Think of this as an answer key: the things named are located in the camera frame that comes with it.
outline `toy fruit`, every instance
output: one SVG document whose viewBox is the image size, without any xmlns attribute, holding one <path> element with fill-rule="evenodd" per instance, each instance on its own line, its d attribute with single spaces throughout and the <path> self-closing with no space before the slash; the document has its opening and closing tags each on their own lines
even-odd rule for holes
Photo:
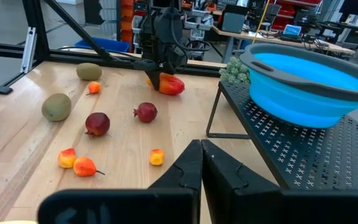
<svg viewBox="0 0 358 224">
<path fill-rule="evenodd" d="M 153 87 L 152 82 L 148 79 L 147 84 Z M 160 73 L 160 93 L 167 95 L 177 95 L 185 90 L 185 84 L 176 76 L 167 73 Z"/>
<path fill-rule="evenodd" d="M 82 80 L 98 80 L 102 75 L 102 68 L 93 63 L 81 63 L 77 65 L 77 75 Z"/>
<path fill-rule="evenodd" d="M 100 85 L 100 83 L 91 82 L 88 85 L 89 93 L 87 95 L 99 93 L 101 88 L 102 88 L 102 85 Z"/>
<path fill-rule="evenodd" d="M 161 149 L 153 149 L 150 153 L 150 163 L 155 166 L 162 165 L 164 163 L 164 151 Z"/>
<path fill-rule="evenodd" d="M 91 113 L 85 121 L 85 127 L 88 130 L 85 134 L 102 136 L 109 131 L 110 119 L 105 113 Z"/>
<path fill-rule="evenodd" d="M 74 173 L 79 177 L 92 176 L 97 172 L 104 175 L 104 173 L 96 170 L 96 166 L 93 161 L 88 157 L 80 157 L 76 159 L 73 168 Z"/>
<path fill-rule="evenodd" d="M 152 103 L 141 103 L 137 109 L 134 109 L 134 116 L 137 116 L 141 122 L 150 123 L 157 116 L 157 109 Z"/>
<path fill-rule="evenodd" d="M 57 161 L 61 168 L 73 168 L 75 162 L 75 151 L 73 148 L 63 150 L 59 153 Z"/>
<path fill-rule="evenodd" d="M 49 121 L 64 120 L 70 114 L 71 99 L 63 93 L 53 94 L 44 101 L 41 111 Z"/>
</svg>

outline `small orange fruit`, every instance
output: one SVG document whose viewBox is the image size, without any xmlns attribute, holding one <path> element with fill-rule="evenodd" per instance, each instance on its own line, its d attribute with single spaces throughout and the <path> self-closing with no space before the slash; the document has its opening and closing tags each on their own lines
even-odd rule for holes
<svg viewBox="0 0 358 224">
<path fill-rule="evenodd" d="M 100 89 L 102 88 L 102 85 L 98 82 L 91 82 L 88 85 L 89 93 L 88 94 L 96 94 L 100 92 Z"/>
<path fill-rule="evenodd" d="M 150 153 L 150 163 L 155 166 L 162 165 L 164 163 L 164 151 L 161 149 L 153 149 Z"/>
<path fill-rule="evenodd" d="M 75 161 L 75 150 L 69 148 L 59 153 L 57 161 L 61 168 L 73 168 Z"/>
<path fill-rule="evenodd" d="M 79 157 L 74 162 L 74 173 L 79 177 L 88 177 L 92 176 L 95 173 L 103 174 L 102 172 L 96 170 L 96 166 L 93 161 L 88 157 Z"/>
</svg>

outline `pomegranate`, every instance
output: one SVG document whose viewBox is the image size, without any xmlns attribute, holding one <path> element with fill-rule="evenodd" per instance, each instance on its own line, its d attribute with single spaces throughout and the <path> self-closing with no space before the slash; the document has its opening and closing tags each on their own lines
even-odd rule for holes
<svg viewBox="0 0 358 224">
<path fill-rule="evenodd" d="M 157 112 L 154 104 L 145 102 L 134 109 L 134 116 L 137 116 L 141 122 L 150 123 L 157 116 Z"/>
<path fill-rule="evenodd" d="M 110 119 L 104 113 L 91 113 L 85 121 L 89 136 L 102 136 L 109 131 Z"/>
</svg>

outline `shelf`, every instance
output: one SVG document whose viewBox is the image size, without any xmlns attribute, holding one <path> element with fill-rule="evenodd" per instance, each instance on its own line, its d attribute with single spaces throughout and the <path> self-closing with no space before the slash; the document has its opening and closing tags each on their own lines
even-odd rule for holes
<svg viewBox="0 0 358 224">
<path fill-rule="evenodd" d="M 286 16 L 286 15 L 281 15 L 281 14 L 277 14 L 277 17 L 293 19 L 293 16 Z"/>
<path fill-rule="evenodd" d="M 297 4 L 304 5 L 304 6 L 318 6 L 320 4 L 320 3 L 310 3 L 310 2 L 303 2 L 303 1 L 297 1 L 297 0 L 281 0 L 281 1 L 297 3 Z"/>
<path fill-rule="evenodd" d="M 356 120 L 346 115 L 332 128 L 302 128 L 259 108 L 246 84 L 219 82 L 219 89 L 280 186 L 358 190 Z"/>
</svg>

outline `green grapes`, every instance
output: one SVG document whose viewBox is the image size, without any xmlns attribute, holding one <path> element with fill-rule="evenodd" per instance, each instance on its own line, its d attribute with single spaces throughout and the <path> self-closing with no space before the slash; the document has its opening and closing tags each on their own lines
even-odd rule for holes
<svg viewBox="0 0 358 224">
<path fill-rule="evenodd" d="M 249 69 L 238 58 L 231 57 L 226 68 L 219 70 L 221 80 L 229 83 L 250 83 Z"/>
</svg>

